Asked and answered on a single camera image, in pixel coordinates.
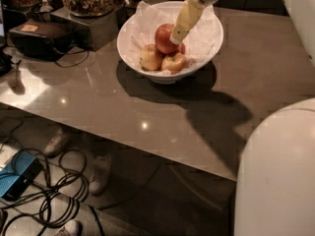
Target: bowl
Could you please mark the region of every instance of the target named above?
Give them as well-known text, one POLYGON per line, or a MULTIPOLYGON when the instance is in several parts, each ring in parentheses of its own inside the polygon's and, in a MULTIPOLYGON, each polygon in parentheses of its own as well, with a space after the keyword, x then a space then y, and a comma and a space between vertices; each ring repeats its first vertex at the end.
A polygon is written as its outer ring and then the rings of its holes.
POLYGON ((170 1, 155 5, 139 3, 137 12, 123 25, 117 37, 117 49, 122 60, 135 72, 159 84, 173 84, 196 73, 219 52, 223 42, 223 28, 214 12, 207 7, 200 21, 183 40, 186 46, 188 68, 175 75, 167 71, 147 71, 140 65, 140 51, 155 43, 155 32, 164 23, 175 24, 183 2, 170 1))

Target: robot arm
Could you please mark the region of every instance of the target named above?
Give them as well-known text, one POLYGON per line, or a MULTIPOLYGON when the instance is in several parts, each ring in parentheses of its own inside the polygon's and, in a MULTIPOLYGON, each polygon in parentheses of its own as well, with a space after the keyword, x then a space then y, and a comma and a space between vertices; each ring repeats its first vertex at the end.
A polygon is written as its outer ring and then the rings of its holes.
POLYGON ((185 0, 177 17, 170 41, 179 44, 200 20, 206 7, 213 5, 219 0, 185 0))

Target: floor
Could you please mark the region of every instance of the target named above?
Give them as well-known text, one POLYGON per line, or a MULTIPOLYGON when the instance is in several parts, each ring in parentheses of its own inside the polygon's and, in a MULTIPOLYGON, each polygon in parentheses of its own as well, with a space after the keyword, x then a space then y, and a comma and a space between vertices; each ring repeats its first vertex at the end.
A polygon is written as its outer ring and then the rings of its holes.
MULTIPOLYGON (((0 167, 21 147, 32 154, 42 151, 58 127, 50 120, 0 104, 0 167), (8 140, 13 130, 12 139, 8 140)), ((82 174, 60 188, 52 199, 47 228, 39 234, 43 226, 31 217, 38 217, 45 201, 43 196, 15 207, 8 205, 16 205, 22 198, 17 202, 2 198, 0 207, 7 210, 9 224, 5 235, 25 235, 26 231, 28 235, 54 235, 58 228, 49 227, 60 226, 71 217, 81 221, 82 235, 87 236, 229 235, 232 223, 228 204, 235 183, 93 134, 78 130, 71 134, 64 152, 48 160, 51 184, 55 185, 65 172, 82 174), (88 186, 95 158, 109 151, 113 161, 108 186, 102 194, 93 196, 88 186)), ((41 153, 37 158, 45 165, 41 153)), ((38 193, 39 187, 49 189, 43 172, 35 177, 34 186, 29 185, 23 197, 38 193)))

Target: yellow apple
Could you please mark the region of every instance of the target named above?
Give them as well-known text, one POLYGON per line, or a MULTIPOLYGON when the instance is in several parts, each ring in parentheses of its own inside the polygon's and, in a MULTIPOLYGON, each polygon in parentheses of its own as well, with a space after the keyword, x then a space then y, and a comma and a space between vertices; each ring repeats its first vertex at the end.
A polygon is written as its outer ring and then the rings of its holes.
POLYGON ((147 44, 140 52, 140 64, 149 71, 160 69, 164 55, 154 44, 147 44))
POLYGON ((179 73, 186 67, 188 67, 188 59, 181 52, 167 54, 161 63, 161 70, 169 70, 171 75, 179 73))

